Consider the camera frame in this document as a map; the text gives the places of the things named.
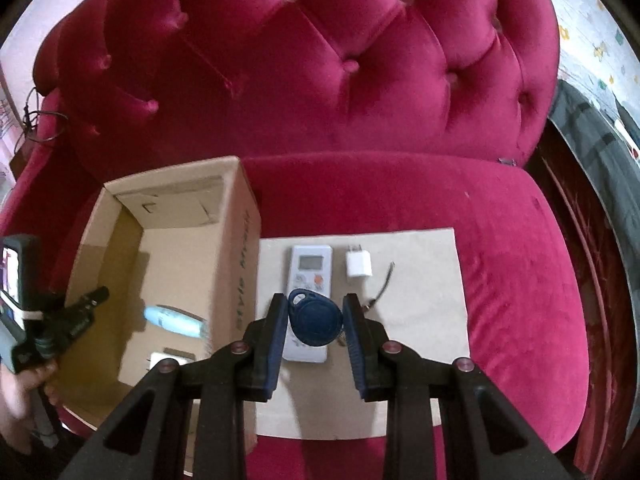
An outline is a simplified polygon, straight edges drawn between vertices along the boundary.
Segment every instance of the hand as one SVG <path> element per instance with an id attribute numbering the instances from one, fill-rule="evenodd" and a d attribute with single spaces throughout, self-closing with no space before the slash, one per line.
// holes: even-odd
<path id="1" fill-rule="evenodd" d="M 57 370 L 56 362 L 49 361 L 13 375 L 4 363 L 0 365 L 0 433 L 9 446 L 22 453 L 31 451 L 29 434 L 34 428 L 31 391 L 44 384 Z M 45 394 L 53 405 L 59 402 L 58 394 L 50 384 L 45 386 Z"/>

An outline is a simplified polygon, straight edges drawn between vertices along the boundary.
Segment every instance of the remote control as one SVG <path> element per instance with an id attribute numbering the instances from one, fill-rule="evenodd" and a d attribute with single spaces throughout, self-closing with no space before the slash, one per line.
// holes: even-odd
<path id="1" fill-rule="evenodd" d="M 294 288 L 306 288 L 323 296 L 331 296 L 331 256 L 328 245 L 296 245 L 291 250 L 287 295 Z M 326 346 L 309 346 L 301 342 L 287 326 L 282 357 L 287 361 L 324 363 Z"/>

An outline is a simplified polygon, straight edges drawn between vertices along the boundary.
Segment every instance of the red velvet sofa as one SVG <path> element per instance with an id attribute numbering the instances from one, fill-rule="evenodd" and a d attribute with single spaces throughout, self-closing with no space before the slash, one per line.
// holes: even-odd
<path id="1" fill-rule="evenodd" d="M 521 167 L 558 53 L 550 0 L 85 0 L 34 67 L 68 121 L 41 119 L 60 136 L 34 147 L 0 232 L 40 235 L 42 285 L 63 290 L 103 182 L 229 154 L 265 237 L 452 226 L 472 358 L 556 451 L 582 420 L 586 332 Z M 378 478 L 382 455 L 383 439 L 260 437 L 248 474 Z"/>

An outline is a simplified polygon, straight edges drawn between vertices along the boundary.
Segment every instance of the open cardboard box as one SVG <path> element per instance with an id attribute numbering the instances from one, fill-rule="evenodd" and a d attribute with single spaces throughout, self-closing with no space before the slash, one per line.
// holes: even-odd
<path id="1" fill-rule="evenodd" d="M 105 285 L 110 299 L 62 357 L 66 408 L 96 428 L 147 372 L 151 352 L 196 360 L 242 338 L 255 317 L 260 215 L 238 158 L 134 174 L 104 185 L 82 236 L 67 304 Z M 161 304 L 207 321 L 208 338 L 147 322 Z M 247 451 L 255 407 L 245 403 Z M 190 472 L 197 406 L 185 471 Z"/>

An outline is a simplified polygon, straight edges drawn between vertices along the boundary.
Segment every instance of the blue marker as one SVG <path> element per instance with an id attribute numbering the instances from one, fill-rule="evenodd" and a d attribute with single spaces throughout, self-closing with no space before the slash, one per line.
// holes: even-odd
<path id="1" fill-rule="evenodd" d="M 145 307 L 145 319 L 169 332 L 188 337 L 205 337 L 207 326 L 197 317 L 191 317 L 167 306 L 150 305 Z"/>

